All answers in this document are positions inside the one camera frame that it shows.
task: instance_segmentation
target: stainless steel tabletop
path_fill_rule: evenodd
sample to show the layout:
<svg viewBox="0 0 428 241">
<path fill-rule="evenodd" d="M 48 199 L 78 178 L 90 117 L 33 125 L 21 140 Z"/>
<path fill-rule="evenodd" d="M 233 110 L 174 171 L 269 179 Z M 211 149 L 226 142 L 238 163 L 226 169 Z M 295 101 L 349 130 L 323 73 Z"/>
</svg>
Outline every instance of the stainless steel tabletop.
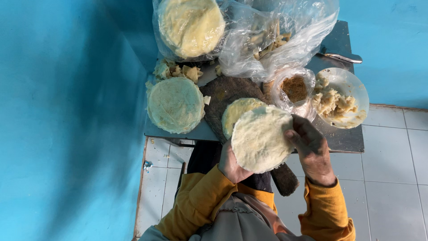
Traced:
<svg viewBox="0 0 428 241">
<path fill-rule="evenodd" d="M 351 52 L 348 23 L 345 21 L 337 21 L 333 30 L 323 40 L 322 44 L 328 46 L 329 49 Z M 353 64 L 325 57 L 321 54 L 316 54 L 305 68 L 312 70 L 316 74 L 323 69 L 331 67 L 346 69 L 351 73 L 354 73 Z M 208 77 L 210 75 L 205 75 L 205 71 L 203 72 L 203 77 Z M 363 130 L 361 129 L 361 125 L 347 130 L 339 129 L 325 123 L 318 116 L 313 121 L 313 124 L 327 138 L 331 151 L 355 153 L 364 152 Z M 144 135 L 150 137 L 218 141 L 218 138 L 215 136 L 213 130 L 205 119 L 202 119 L 201 123 L 187 134 L 171 134 L 156 127 L 147 116 L 144 130 Z"/>
</svg>

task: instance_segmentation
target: brown crumbs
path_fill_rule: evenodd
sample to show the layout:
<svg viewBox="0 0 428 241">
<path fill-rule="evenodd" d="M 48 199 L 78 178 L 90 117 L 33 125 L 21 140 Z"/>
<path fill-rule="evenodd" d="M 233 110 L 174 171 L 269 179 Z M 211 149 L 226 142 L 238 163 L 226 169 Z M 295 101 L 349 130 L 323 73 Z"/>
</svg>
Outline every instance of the brown crumbs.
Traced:
<svg viewBox="0 0 428 241">
<path fill-rule="evenodd" d="M 293 103 L 306 99 L 308 95 L 303 77 L 286 78 L 281 84 L 281 89 Z"/>
</svg>

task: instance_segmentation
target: clear plastic bag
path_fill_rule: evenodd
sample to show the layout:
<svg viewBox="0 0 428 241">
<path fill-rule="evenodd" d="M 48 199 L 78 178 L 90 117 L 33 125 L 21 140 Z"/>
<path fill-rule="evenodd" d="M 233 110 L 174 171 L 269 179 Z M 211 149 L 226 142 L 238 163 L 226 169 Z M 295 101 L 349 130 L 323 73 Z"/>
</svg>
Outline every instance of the clear plastic bag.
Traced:
<svg viewBox="0 0 428 241">
<path fill-rule="evenodd" d="M 293 103 L 287 94 L 281 89 L 281 84 L 286 78 L 303 77 L 307 96 L 306 99 Z M 276 72 L 273 78 L 273 85 L 270 91 L 272 101 L 281 109 L 288 110 L 292 114 L 313 121 L 317 115 L 315 107 L 312 105 L 312 91 L 315 87 L 315 74 L 312 70 L 305 68 L 283 69 Z"/>
<path fill-rule="evenodd" d="M 225 21 L 223 35 L 218 41 L 215 48 L 206 54 L 197 57 L 180 57 L 176 52 L 172 51 L 164 42 L 161 32 L 159 31 L 159 11 L 163 11 L 163 5 L 160 6 L 162 0 L 153 0 L 153 30 L 155 32 L 155 39 L 158 44 L 160 53 L 176 62 L 197 62 L 204 60 L 213 60 L 219 57 L 223 52 L 227 53 L 230 61 L 242 61 L 241 57 L 235 58 L 233 53 L 253 55 L 253 51 L 261 51 L 269 46 L 276 38 L 276 24 L 279 16 L 274 12 L 261 12 L 251 7 L 253 0 L 215 0 L 220 8 Z M 185 1 L 176 1 L 176 5 L 180 5 Z M 188 24 L 186 20 L 182 20 L 182 27 L 185 28 Z M 256 68 L 251 63 L 248 68 Z"/>
<path fill-rule="evenodd" d="M 249 33 L 236 32 L 225 38 L 219 56 L 223 74 L 251 78 L 254 82 L 270 82 L 276 71 L 306 66 L 333 29 L 339 13 L 339 0 L 241 1 L 262 12 L 274 13 L 279 17 L 280 34 L 291 33 L 286 44 L 266 53 L 259 60 L 242 44 L 242 38 Z"/>
</svg>

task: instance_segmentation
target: bowl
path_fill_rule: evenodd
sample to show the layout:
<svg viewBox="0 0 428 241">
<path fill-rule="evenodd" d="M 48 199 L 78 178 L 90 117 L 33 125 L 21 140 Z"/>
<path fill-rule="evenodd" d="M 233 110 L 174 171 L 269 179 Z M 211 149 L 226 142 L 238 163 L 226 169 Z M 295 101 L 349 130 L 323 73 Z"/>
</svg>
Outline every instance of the bowl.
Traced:
<svg viewBox="0 0 428 241">
<path fill-rule="evenodd" d="M 333 88 L 345 96 L 353 96 L 358 109 L 355 113 L 343 114 L 343 118 L 333 120 L 331 117 L 319 117 L 334 127 L 350 129 L 359 126 L 367 117 L 369 111 L 369 95 L 364 84 L 351 72 L 340 68 L 327 68 L 317 74 L 317 78 L 322 77 L 329 81 L 327 87 Z"/>
</svg>

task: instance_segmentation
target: white tile floor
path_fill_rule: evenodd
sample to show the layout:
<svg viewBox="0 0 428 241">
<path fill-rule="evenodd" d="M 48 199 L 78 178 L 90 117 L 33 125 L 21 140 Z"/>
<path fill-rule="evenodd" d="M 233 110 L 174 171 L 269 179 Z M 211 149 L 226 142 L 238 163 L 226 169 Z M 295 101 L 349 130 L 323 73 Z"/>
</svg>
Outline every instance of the white tile floor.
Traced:
<svg viewBox="0 0 428 241">
<path fill-rule="evenodd" d="M 364 154 L 331 154 L 357 240 L 428 241 L 428 112 L 371 105 L 363 135 Z M 137 237 L 171 209 L 179 168 L 193 150 L 154 142 L 147 144 L 146 160 L 156 167 L 143 175 Z M 289 197 L 276 195 L 275 204 L 285 225 L 300 235 L 304 174 L 297 154 L 287 164 L 301 185 Z M 272 189 L 278 193 L 273 182 Z"/>
</svg>

